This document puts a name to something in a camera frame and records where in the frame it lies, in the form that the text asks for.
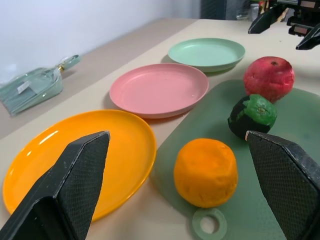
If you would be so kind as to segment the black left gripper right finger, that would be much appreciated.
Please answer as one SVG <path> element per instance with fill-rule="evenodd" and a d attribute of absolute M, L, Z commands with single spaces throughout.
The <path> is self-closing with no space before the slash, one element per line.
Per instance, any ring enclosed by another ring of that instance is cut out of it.
<path fill-rule="evenodd" d="M 245 140 L 258 182 L 288 240 L 320 238 L 320 166 L 297 143 L 252 131 Z"/>

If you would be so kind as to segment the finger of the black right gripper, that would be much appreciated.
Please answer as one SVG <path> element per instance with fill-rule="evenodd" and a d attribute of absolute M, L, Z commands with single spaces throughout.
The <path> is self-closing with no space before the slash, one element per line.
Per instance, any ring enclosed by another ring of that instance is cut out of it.
<path fill-rule="evenodd" d="M 320 44 L 320 24 L 317 24 L 295 47 L 296 50 L 311 50 Z"/>
<path fill-rule="evenodd" d="M 285 11 L 284 4 L 275 4 L 266 12 L 260 14 L 248 29 L 248 34 L 260 34 L 267 30 Z"/>

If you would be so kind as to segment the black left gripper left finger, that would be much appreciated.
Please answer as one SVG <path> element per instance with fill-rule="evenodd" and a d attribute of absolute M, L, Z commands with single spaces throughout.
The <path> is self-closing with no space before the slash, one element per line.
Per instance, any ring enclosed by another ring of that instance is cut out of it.
<path fill-rule="evenodd" d="M 100 196 L 110 133 L 69 143 L 0 230 L 2 240 L 84 240 Z"/>

